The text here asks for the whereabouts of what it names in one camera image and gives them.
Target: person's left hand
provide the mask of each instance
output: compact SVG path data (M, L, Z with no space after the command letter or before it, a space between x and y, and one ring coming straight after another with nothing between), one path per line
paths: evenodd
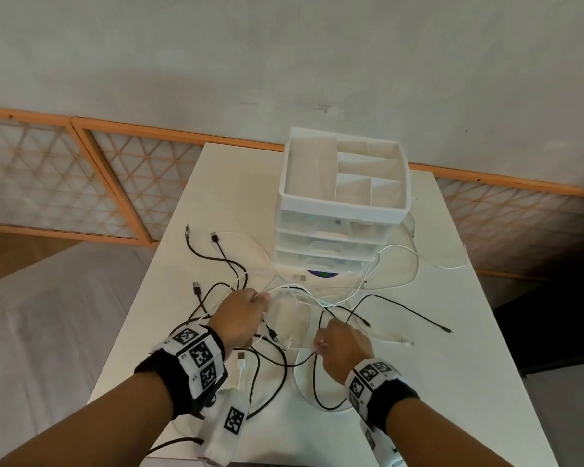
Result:
M210 318L210 326L225 345L225 358L235 347L249 341L257 331L263 315L268 311L270 295L257 293L253 288L232 291L216 313Z

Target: brown floor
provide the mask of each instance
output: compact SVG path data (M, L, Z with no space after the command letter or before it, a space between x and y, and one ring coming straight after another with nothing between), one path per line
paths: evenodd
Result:
M0 278L79 242L72 239L0 233Z

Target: plastic drawer organizer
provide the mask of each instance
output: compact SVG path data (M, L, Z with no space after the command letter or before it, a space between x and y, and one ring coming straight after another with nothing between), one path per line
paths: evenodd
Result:
M363 273L411 203L397 142L293 128L285 146L273 261Z

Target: forearm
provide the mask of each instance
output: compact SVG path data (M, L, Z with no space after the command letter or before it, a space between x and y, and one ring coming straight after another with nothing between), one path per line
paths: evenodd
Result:
M2 466L138 466L164 427L173 405L154 372L121 385L0 460Z
M385 427L408 467L511 467L419 399L396 403Z

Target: orange metal frame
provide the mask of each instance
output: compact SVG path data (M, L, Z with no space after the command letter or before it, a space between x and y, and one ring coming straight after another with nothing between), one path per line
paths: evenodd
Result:
M85 117L68 117L55 114L33 113L16 109L0 108L0 119L14 119L24 123L43 123L47 125L63 126L73 140L78 144L82 154L89 160L94 170L97 172L101 182L107 187L109 195L115 200L117 208L125 216L126 221L134 230L137 239L117 238L113 236L98 236L80 233L70 233L53 230L39 230L23 227L0 225L0 231L18 234L32 234L42 236L55 236L62 238L73 238L80 240L94 240L103 242L121 242L129 244L139 244L146 246L157 246L157 242L152 242L145 227L132 207L128 197L117 181L112 168L100 151L91 131L101 131L105 133L125 134L129 136L140 136L146 138L156 138L161 140L176 140L179 142L191 142L193 144L204 145L206 142L217 144L228 144L242 148L273 150L283 152L282 144L271 142L260 142L256 140L226 138L223 136L213 136L210 134L189 133L186 131L176 131L150 126L130 125L117 123L115 121L104 121L101 119L90 119ZM438 178L463 180L466 182L479 182L502 187L521 188L535 190L538 192L552 192L561 195L584 197L584 188L544 182L540 180L520 179L506 175L487 174L484 172L464 171L460 169L449 169L434 165L409 164L412 170L431 172ZM502 272L477 269L478 274L522 278L527 280L545 281L543 278L530 277L525 275L507 274Z

